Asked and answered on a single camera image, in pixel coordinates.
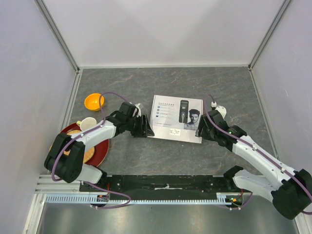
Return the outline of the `white cardboard box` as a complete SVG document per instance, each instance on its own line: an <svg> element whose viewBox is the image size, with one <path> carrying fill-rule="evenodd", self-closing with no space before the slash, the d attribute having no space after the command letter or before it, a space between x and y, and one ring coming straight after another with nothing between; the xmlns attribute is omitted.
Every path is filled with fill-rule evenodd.
<svg viewBox="0 0 312 234"><path fill-rule="evenodd" d="M201 99L155 95L150 118L152 137L201 144L196 131L202 114Z"/></svg>

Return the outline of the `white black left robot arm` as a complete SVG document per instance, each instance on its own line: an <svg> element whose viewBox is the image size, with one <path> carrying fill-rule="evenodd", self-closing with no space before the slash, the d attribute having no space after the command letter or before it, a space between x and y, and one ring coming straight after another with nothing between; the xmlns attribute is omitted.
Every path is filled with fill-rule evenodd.
<svg viewBox="0 0 312 234"><path fill-rule="evenodd" d="M100 123L75 135L60 133L56 136L44 162L51 172L52 180L72 183L75 180L89 182L97 192L107 186L106 174L95 166L83 163L84 154L103 141L112 139L125 131L133 137L153 137L148 118L140 108L129 102L122 103Z"/></svg>

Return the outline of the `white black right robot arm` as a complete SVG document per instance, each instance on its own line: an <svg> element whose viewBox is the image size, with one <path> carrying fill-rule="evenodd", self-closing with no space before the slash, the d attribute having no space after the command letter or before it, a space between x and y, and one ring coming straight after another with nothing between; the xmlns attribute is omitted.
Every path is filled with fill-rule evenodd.
<svg viewBox="0 0 312 234"><path fill-rule="evenodd" d="M217 142L261 172L254 175L239 166L229 169L229 176L223 179L227 191L240 188L261 196L287 219L294 219L300 213L311 215L305 210L312 203L312 176L308 171L297 171L270 155L243 129L229 126L217 109L200 117L196 134Z"/></svg>

